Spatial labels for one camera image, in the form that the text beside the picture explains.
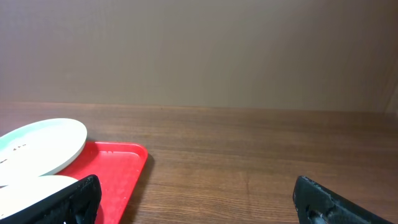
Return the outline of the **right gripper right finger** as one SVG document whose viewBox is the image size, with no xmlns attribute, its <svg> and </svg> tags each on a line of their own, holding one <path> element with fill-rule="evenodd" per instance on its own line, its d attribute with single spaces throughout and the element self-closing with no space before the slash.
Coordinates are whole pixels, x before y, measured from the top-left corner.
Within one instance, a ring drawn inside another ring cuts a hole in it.
<svg viewBox="0 0 398 224">
<path fill-rule="evenodd" d="M 299 176 L 293 202 L 300 224 L 392 224 L 306 176 Z"/>
</svg>

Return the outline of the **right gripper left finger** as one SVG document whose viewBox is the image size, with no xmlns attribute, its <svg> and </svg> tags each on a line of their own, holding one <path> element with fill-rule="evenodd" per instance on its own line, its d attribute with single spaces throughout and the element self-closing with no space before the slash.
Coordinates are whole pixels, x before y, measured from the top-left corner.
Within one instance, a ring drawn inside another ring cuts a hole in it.
<svg viewBox="0 0 398 224">
<path fill-rule="evenodd" d="M 57 193 L 1 219 L 1 223 L 94 223 L 101 196 L 99 178 L 96 175 L 88 175 Z"/>
</svg>

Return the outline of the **light blue plate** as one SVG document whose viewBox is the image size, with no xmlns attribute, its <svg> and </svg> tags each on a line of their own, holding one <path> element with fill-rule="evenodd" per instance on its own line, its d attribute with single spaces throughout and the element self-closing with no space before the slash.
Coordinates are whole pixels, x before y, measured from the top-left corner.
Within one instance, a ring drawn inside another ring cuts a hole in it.
<svg viewBox="0 0 398 224">
<path fill-rule="evenodd" d="M 1 186 L 54 175 L 82 152 L 86 126 L 75 119 L 45 119 L 1 136 Z"/>
<path fill-rule="evenodd" d="M 1 219 L 57 193 L 78 180 L 64 175 L 45 175 L 1 188 Z"/>
</svg>

